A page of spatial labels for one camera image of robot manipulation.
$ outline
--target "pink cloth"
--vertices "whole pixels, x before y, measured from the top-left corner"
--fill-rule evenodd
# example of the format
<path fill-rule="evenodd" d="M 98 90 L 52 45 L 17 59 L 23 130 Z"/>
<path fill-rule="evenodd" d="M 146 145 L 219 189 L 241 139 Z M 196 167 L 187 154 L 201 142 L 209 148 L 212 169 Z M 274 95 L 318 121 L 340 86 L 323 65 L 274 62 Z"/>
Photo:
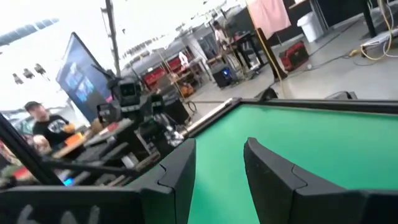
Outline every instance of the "pink cloth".
<path fill-rule="evenodd" d="M 261 28 L 267 39 L 291 25 L 283 0 L 253 0 L 248 9 L 254 27 Z"/>

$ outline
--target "white trash can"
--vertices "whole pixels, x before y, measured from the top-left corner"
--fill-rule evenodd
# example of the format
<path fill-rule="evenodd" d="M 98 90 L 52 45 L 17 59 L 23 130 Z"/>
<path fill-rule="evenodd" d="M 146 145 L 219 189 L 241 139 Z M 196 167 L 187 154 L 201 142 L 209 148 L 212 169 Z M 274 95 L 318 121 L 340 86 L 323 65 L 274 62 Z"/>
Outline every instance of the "white trash can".
<path fill-rule="evenodd" d="M 303 29 L 304 34 L 310 43 L 314 42 L 323 34 L 321 24 L 313 12 L 301 17 L 301 19 L 297 21 L 297 26 Z"/>

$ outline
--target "black t-shirt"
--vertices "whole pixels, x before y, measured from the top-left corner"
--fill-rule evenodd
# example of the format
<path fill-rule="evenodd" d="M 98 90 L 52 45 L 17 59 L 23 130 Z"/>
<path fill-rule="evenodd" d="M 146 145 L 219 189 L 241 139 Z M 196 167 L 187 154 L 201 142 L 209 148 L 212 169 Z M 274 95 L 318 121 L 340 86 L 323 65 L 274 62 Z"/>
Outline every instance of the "black t-shirt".
<path fill-rule="evenodd" d="M 57 147 L 73 134 L 63 131 L 63 127 L 69 124 L 65 118 L 59 115 L 50 115 L 48 121 L 38 122 L 33 125 L 33 134 L 43 135 L 50 143 L 50 147 Z"/>

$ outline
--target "green felt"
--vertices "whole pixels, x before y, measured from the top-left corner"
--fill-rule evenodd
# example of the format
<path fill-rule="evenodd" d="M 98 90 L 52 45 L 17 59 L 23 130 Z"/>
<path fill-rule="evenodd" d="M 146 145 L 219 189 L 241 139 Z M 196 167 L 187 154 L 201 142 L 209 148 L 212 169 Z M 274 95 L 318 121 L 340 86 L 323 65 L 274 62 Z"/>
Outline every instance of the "green felt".
<path fill-rule="evenodd" d="M 398 117 L 244 105 L 196 137 L 189 224 L 259 223 L 244 170 L 248 137 L 346 189 L 398 189 Z"/>

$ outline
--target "baseball cap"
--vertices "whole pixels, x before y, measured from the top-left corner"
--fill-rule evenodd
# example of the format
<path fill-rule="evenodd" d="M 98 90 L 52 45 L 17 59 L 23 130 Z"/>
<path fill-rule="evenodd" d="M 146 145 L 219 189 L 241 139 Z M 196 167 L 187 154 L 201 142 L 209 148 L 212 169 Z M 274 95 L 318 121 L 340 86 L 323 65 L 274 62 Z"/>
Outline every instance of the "baseball cap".
<path fill-rule="evenodd" d="M 36 101 L 29 101 L 25 104 L 24 108 L 26 111 L 29 111 L 29 110 L 35 108 L 36 106 L 40 106 L 40 105 L 41 105 L 41 103 L 38 103 Z"/>

